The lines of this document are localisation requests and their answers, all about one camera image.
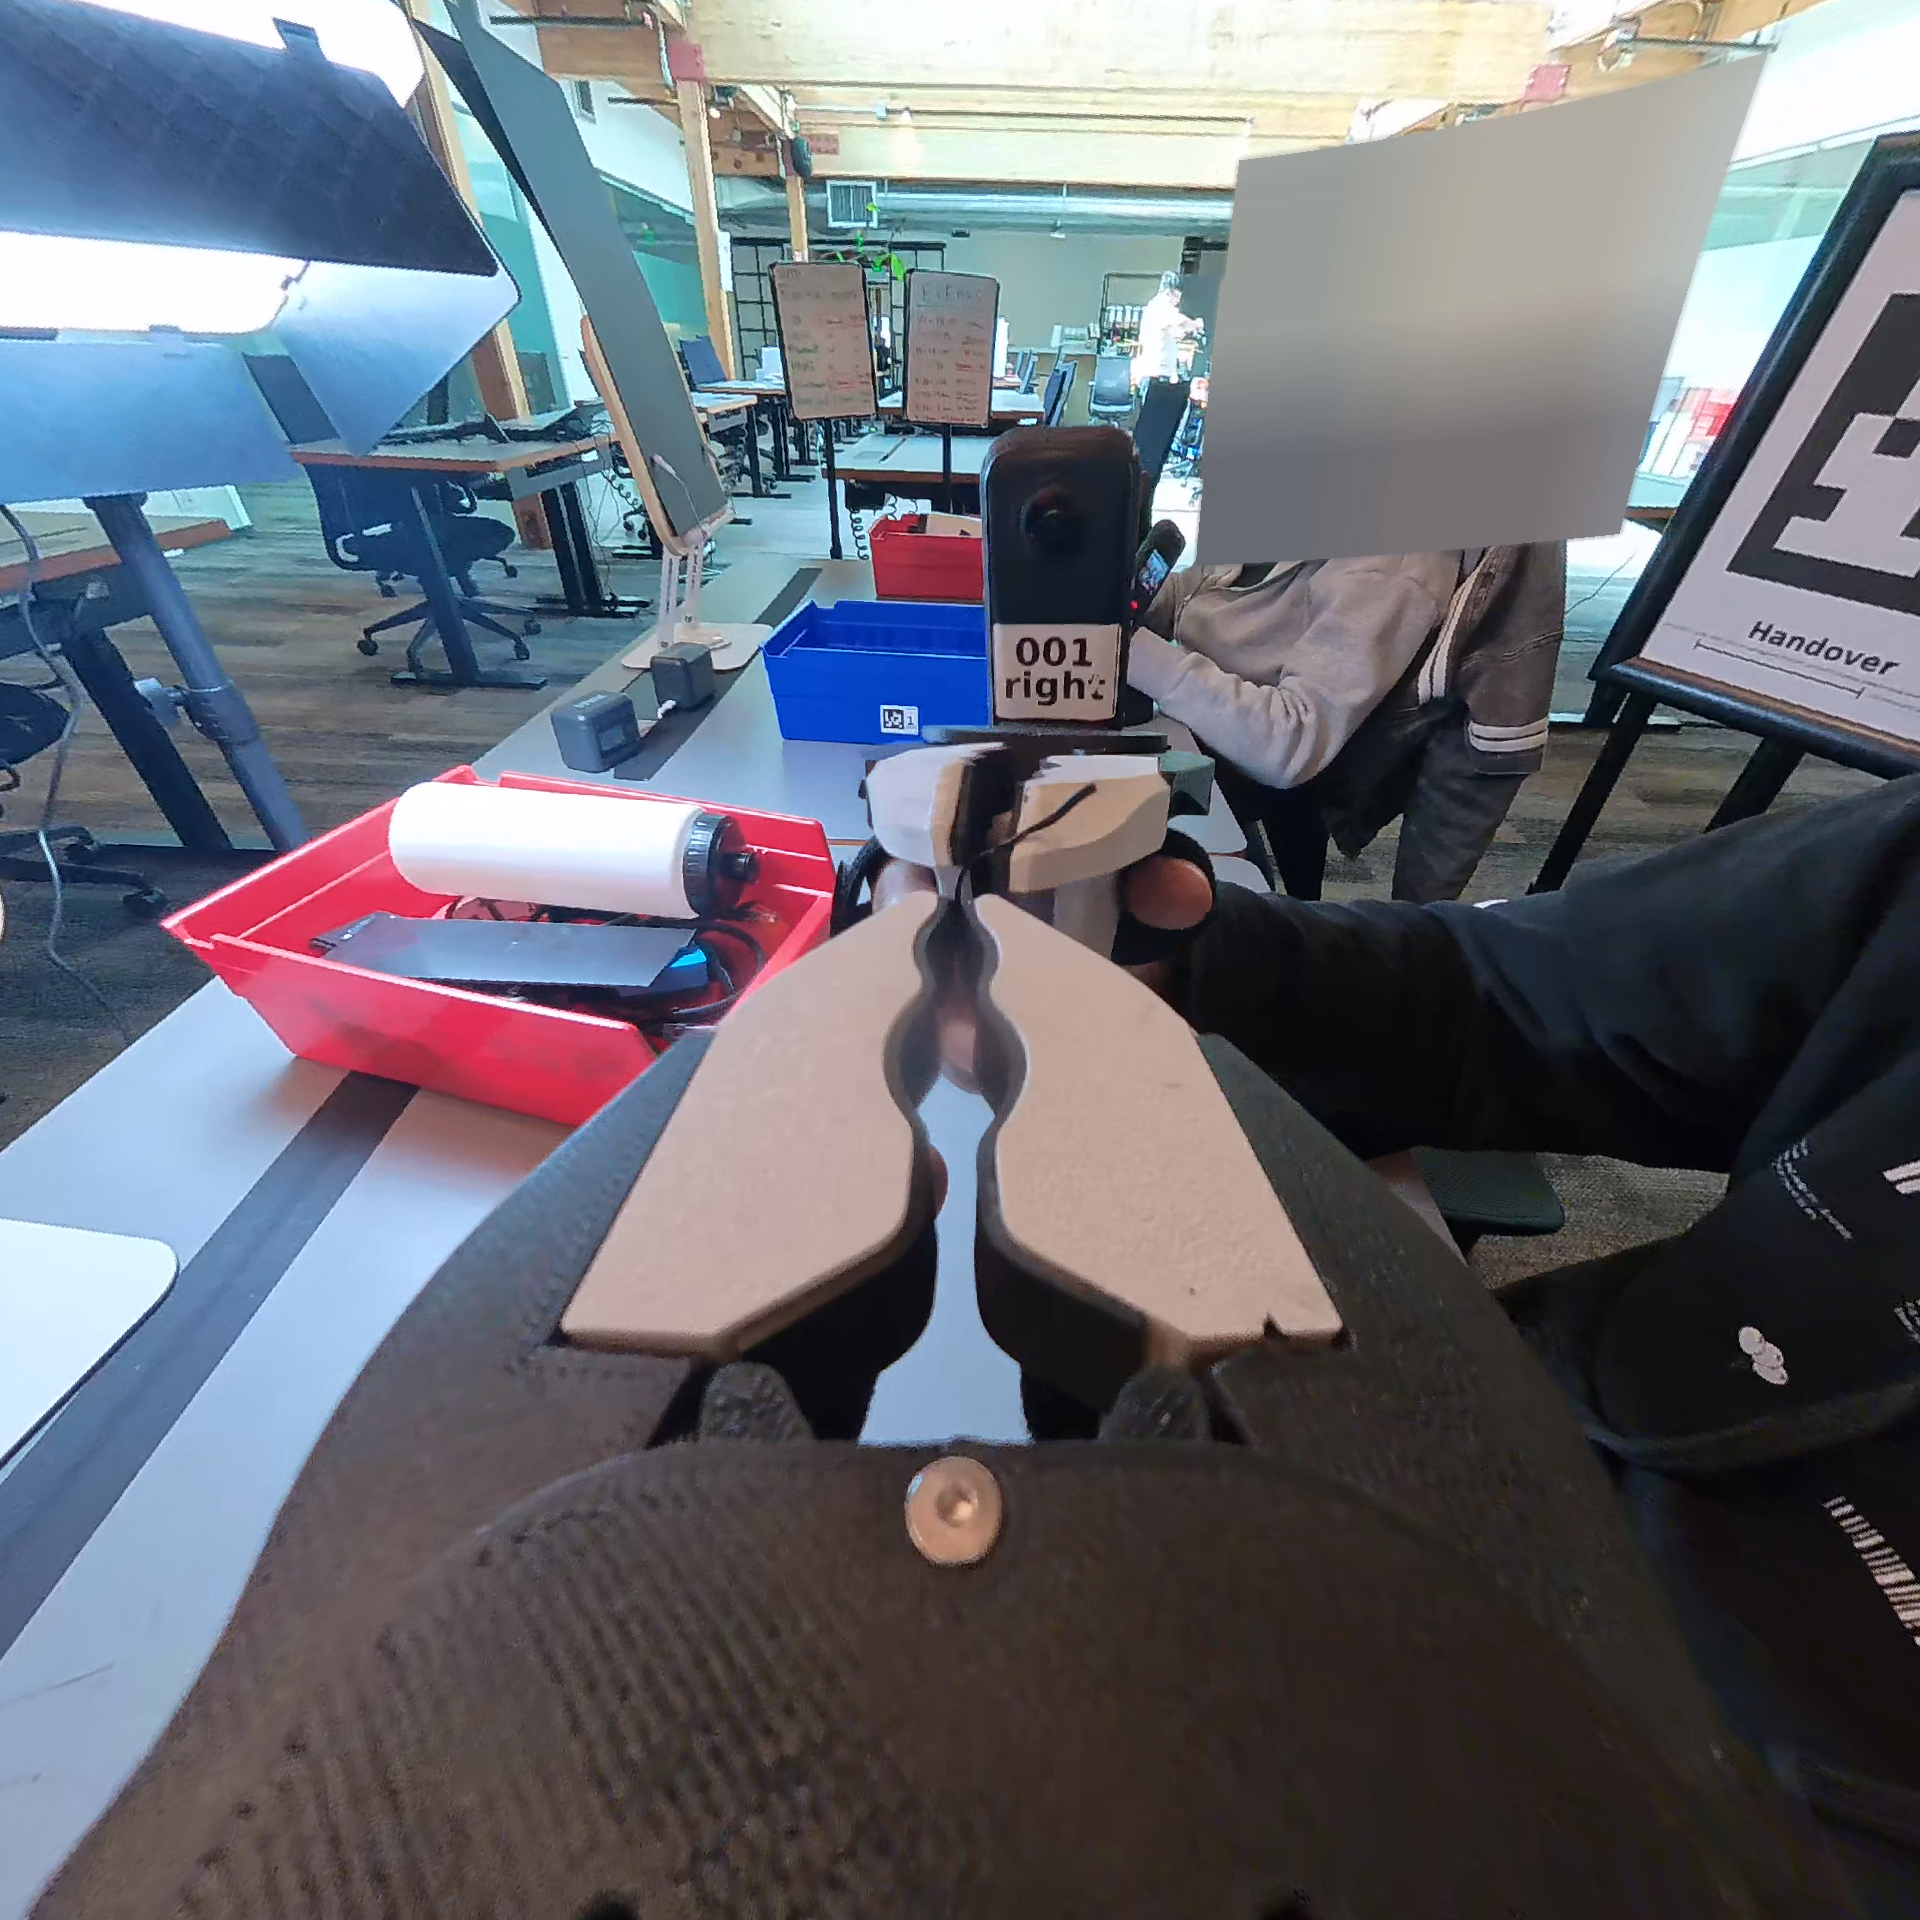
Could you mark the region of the red plastic bin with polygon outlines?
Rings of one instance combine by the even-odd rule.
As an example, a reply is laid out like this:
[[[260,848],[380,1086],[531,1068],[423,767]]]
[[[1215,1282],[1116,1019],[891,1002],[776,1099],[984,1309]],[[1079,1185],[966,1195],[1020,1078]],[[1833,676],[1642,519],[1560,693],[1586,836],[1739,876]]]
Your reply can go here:
[[[447,980],[391,980],[320,955],[329,934],[401,910],[447,923],[460,900],[534,906],[531,889],[423,889],[391,867],[391,809],[409,797],[571,797],[633,809],[617,831],[662,836],[662,821],[697,809],[686,797],[636,781],[542,781],[504,771],[482,781],[471,767],[370,808],[360,821],[267,854],[260,876],[179,906],[157,934],[190,947],[299,1068],[386,1073],[409,1086],[482,1099],[504,1117],[587,1125],[616,1086],[633,1086],[662,1060],[662,1019],[587,1017],[587,1002],[531,1002]],[[833,831],[807,809],[766,808],[707,808],[734,809],[757,848],[745,880],[745,980],[757,997],[776,974],[833,943]]]
[[[984,607],[984,519],[880,512],[873,519],[873,597],[880,607]]]

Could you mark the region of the rolling whiteboard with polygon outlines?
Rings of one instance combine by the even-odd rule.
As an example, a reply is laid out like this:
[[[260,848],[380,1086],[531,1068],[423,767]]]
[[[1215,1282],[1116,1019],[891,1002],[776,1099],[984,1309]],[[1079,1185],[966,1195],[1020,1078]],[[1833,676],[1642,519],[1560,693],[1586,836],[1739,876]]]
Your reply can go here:
[[[989,424],[995,398],[995,275],[904,275],[904,419],[912,424]]]
[[[873,313],[852,256],[784,256],[776,270],[784,313],[784,384],[795,419],[873,419]]]

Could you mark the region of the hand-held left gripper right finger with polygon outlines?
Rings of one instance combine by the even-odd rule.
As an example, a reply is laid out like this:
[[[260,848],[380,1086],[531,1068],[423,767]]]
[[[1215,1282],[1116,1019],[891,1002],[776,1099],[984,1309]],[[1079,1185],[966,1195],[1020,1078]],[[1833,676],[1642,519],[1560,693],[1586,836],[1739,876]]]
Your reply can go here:
[[[1028,1378],[1325,1347],[1344,1309],[1293,1229],[1199,1035],[1009,900],[984,934],[984,1322]]]

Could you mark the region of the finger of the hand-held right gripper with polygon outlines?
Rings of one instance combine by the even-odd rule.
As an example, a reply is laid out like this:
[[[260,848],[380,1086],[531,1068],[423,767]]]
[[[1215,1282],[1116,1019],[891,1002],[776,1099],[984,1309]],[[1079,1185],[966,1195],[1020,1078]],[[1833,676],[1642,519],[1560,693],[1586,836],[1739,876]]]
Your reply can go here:
[[[1079,781],[1100,797],[1072,808],[1058,831],[1020,836],[995,876],[995,900],[1047,900],[1072,880],[1111,880],[1162,848],[1162,809],[1174,809],[1162,754],[1043,754],[1014,781],[1009,831],[1058,809]]]
[[[984,750],[912,750],[873,767],[873,906],[966,900],[984,848]]]

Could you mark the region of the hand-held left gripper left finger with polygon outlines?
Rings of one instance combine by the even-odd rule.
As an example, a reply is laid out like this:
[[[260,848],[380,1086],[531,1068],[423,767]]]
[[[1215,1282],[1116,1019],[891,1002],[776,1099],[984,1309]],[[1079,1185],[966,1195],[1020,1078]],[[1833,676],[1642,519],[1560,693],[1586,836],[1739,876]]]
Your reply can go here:
[[[776,974],[686,1073],[587,1282],[577,1347],[745,1358],[912,1248],[941,900],[900,900]]]

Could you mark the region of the studio light panel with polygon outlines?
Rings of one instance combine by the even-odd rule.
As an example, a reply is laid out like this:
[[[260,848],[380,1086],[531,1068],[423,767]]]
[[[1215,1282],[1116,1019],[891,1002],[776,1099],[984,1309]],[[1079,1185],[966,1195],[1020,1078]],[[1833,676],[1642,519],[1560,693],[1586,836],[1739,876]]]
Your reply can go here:
[[[0,11],[0,499],[380,454],[523,289],[380,69],[287,11]]]

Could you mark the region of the dark metal plate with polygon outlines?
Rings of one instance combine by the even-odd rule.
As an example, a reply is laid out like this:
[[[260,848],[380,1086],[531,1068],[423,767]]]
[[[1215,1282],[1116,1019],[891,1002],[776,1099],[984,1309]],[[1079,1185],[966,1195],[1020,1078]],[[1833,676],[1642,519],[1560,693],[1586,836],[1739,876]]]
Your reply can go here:
[[[360,964],[386,980],[437,980],[437,987],[648,987],[686,934],[648,923],[401,923],[360,910],[343,934],[307,943],[329,964]]]

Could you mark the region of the dark green chair seat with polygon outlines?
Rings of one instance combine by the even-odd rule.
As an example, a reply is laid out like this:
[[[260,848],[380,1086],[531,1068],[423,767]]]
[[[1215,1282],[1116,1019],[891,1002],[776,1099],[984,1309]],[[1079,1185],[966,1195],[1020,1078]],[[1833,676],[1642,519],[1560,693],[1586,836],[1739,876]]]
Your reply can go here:
[[[1476,1248],[1481,1229],[1537,1239],[1570,1227],[1546,1160],[1528,1150],[1406,1150],[1406,1160],[1462,1248]]]

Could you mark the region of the black light stand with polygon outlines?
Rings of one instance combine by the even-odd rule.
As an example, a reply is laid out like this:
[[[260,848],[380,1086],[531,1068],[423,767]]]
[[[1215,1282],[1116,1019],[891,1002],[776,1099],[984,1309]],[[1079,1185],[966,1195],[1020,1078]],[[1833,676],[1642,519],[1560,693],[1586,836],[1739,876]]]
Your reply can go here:
[[[246,792],[256,821],[267,831],[276,854],[293,854],[307,836],[246,690],[231,676],[190,597],[179,586],[170,552],[157,552],[157,527],[143,519],[143,498],[83,498],[83,512],[103,519],[125,586],[143,597],[170,665],[179,665],[179,690],[157,690],[157,703],[179,703],[222,754],[231,754],[231,781]],[[157,821],[179,831],[179,848],[190,854],[238,854],[231,821],[213,809],[204,781],[182,771],[182,754],[170,750],[170,720],[157,703],[125,676],[115,693],[113,673],[83,676],[113,735],[125,750],[125,767],[143,771]]]

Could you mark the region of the wooden office desk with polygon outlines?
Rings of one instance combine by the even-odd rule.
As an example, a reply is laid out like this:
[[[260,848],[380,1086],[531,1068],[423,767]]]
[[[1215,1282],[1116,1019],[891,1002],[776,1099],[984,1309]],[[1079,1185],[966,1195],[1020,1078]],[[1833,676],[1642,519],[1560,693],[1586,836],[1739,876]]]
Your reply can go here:
[[[115,542],[93,512],[18,512],[38,552],[29,558],[29,535],[0,519],[0,597],[29,597],[29,586],[50,586],[50,575],[83,575],[83,568],[115,568]],[[157,552],[190,552],[190,542],[231,542],[238,527],[231,519],[170,519],[155,512],[155,535]]]
[[[508,499],[508,527],[531,535],[542,519],[542,552],[563,568],[563,607],[571,622],[633,622],[648,612],[648,597],[616,597],[603,586],[603,558],[593,558],[593,535],[587,535],[587,499],[577,490],[587,476],[616,476],[616,438],[431,438],[431,447],[370,447],[370,454],[343,454],[343,447],[293,447],[299,468],[386,468],[401,476],[409,498],[431,476],[460,476],[482,499]]]

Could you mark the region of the black flag panel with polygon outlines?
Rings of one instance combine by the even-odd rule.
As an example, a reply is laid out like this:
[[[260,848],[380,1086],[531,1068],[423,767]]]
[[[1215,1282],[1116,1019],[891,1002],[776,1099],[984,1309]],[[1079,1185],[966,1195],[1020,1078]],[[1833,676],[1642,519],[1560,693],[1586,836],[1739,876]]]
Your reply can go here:
[[[563,85],[495,40],[482,0],[447,0],[447,19],[452,34],[437,34],[437,59],[577,289],[587,365],[633,447],[633,476],[662,527],[662,552],[697,558],[734,519],[734,490],[686,403],[679,346],[662,336],[648,270],[616,215],[616,188],[593,173]]]

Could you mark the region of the white bottle black cap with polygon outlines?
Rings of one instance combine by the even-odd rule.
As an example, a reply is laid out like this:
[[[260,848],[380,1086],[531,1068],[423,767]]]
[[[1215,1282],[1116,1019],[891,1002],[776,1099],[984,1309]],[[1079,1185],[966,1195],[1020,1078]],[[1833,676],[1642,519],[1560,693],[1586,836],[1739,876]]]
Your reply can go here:
[[[523,900],[571,910],[707,923],[734,910],[766,854],[742,809],[616,797],[423,781],[386,809],[386,854],[431,900]]]

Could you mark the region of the blue plastic bin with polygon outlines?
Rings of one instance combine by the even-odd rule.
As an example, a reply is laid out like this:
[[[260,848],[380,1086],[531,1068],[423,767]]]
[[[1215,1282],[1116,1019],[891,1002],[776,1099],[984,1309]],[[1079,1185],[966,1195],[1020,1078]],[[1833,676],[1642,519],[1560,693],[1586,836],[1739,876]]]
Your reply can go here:
[[[784,735],[891,750],[926,726],[989,726],[984,607],[795,607],[766,633]]]

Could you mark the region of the black-white marker sign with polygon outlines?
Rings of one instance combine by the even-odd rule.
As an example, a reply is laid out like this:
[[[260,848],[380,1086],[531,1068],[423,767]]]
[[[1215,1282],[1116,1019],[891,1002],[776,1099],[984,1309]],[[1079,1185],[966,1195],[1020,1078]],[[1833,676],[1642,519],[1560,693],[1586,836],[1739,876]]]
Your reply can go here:
[[[1537,876],[1570,889],[1649,710],[1750,735],[1715,831],[1791,767],[1920,771],[1920,132],[1875,132],[1610,648],[1610,735]]]

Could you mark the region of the wooden board stand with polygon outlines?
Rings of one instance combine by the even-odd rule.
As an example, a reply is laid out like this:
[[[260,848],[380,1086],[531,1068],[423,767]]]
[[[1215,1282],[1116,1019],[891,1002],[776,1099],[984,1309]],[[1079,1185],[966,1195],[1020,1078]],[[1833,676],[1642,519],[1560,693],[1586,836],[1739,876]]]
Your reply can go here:
[[[616,447],[636,476],[648,527],[662,535],[653,631],[617,654],[617,673],[653,673],[662,648],[707,648],[717,673],[745,673],[766,654],[776,622],[707,622],[707,542],[717,542],[717,527],[734,527],[734,498],[717,512],[697,512],[686,476],[662,454],[648,454],[648,438],[633,424],[633,403],[616,384],[616,358],[593,346],[593,316],[577,316],[577,350],[587,350],[587,375],[616,408]]]

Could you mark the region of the black office chair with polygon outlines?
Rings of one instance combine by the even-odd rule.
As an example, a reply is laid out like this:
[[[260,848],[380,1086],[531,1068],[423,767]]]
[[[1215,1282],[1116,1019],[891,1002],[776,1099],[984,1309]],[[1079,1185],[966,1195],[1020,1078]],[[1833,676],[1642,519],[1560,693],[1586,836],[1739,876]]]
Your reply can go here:
[[[356,463],[299,463],[299,476],[336,568],[380,575],[380,597],[423,586],[423,607],[360,631],[360,654],[409,631],[391,690],[542,690],[542,673],[531,673],[534,612],[487,607],[471,575],[482,558],[508,575],[508,527],[487,519],[460,476]]]

